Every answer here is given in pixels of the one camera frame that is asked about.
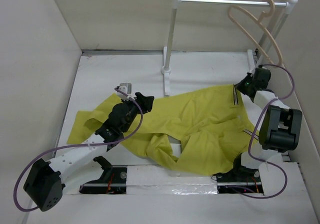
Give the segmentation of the yellow trousers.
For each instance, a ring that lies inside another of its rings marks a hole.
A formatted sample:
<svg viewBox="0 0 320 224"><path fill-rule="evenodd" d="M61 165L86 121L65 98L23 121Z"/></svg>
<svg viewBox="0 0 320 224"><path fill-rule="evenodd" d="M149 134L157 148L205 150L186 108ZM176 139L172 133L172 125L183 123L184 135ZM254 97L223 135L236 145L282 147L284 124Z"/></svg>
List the yellow trousers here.
<svg viewBox="0 0 320 224"><path fill-rule="evenodd" d="M253 130L241 94L232 85L213 86L156 99L122 145L170 170L210 176L233 168Z"/></svg>

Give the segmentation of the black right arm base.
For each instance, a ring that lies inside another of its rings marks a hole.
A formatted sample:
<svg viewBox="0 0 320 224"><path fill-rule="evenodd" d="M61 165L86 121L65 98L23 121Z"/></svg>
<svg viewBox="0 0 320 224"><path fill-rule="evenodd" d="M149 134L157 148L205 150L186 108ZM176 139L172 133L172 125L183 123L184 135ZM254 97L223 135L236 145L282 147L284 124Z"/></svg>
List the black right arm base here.
<svg viewBox="0 0 320 224"><path fill-rule="evenodd" d="M219 194L263 194L263 187L260 173L257 169L252 172L234 173L233 170L228 173L218 173L211 175L211 179L217 184Z"/></svg>

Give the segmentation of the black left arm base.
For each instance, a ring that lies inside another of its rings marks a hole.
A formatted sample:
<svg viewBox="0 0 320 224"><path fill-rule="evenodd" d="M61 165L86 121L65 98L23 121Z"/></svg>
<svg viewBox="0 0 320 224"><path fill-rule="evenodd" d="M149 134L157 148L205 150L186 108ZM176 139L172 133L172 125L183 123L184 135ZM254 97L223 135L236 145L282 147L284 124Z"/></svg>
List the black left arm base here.
<svg viewBox="0 0 320 224"><path fill-rule="evenodd" d="M103 172L98 179L81 185L80 194L122 195L127 193L127 166L114 166L103 156L95 157L93 161L101 166Z"/></svg>

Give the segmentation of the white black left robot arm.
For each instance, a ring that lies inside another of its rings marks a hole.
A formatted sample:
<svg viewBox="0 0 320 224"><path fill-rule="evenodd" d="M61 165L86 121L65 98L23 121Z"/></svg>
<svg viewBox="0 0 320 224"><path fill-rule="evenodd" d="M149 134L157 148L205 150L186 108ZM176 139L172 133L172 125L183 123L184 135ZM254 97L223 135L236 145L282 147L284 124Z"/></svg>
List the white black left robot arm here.
<svg viewBox="0 0 320 224"><path fill-rule="evenodd" d="M62 198L65 180L90 161L99 160L102 155L117 144L128 139L124 134L129 130L137 115L151 112L154 96L135 93L134 97L116 90L122 95L107 120L95 131L102 138L101 143L70 145L70 151L45 161L37 157L31 163L31 169L23 189L42 212L53 208Z"/></svg>

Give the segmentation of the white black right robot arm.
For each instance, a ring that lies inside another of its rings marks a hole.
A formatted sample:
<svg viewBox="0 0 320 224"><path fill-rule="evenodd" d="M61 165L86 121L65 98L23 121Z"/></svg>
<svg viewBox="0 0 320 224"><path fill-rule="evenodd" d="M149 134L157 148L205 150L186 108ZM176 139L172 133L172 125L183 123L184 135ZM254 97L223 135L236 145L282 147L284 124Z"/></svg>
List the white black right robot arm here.
<svg viewBox="0 0 320 224"><path fill-rule="evenodd" d="M299 143L303 114L276 97L268 88L270 78L270 70L259 65L234 87L234 92L248 96L262 109L257 128L253 132L246 131L251 136L250 141L257 143L252 143L250 149L233 162L231 175L237 181L253 176L262 162L279 153L295 150Z"/></svg>

